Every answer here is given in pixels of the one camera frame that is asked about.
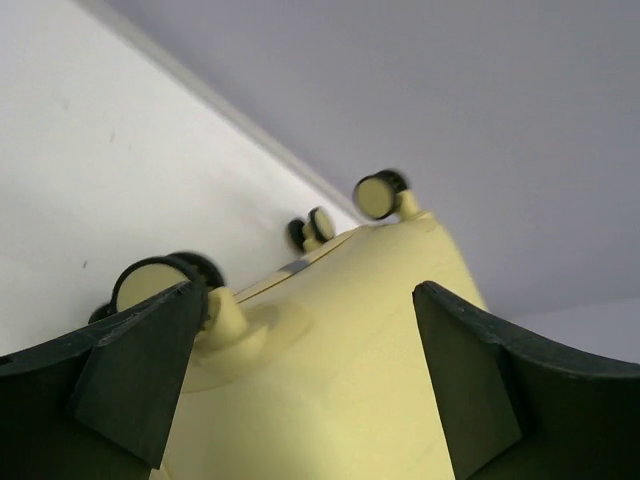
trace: toy robot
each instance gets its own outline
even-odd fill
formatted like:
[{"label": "toy robot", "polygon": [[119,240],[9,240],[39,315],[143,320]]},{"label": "toy robot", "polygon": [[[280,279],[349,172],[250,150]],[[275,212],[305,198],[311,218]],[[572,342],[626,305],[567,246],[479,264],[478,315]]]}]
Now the toy robot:
[{"label": "toy robot", "polygon": [[[398,172],[363,178],[353,198],[372,220],[399,222],[336,235],[314,209],[288,225],[301,257],[241,292],[200,254],[142,260],[55,355],[34,347],[48,348],[40,370],[73,359],[48,407],[78,439],[64,455],[97,459],[106,478],[153,467],[163,480],[640,474],[640,367],[487,313],[453,240]],[[72,340],[84,343],[64,353]],[[23,393],[45,388],[51,372],[29,371],[18,371],[31,375]],[[17,438],[16,421],[4,420]],[[80,463],[84,476],[57,465],[62,476],[47,478],[104,478]]]}]

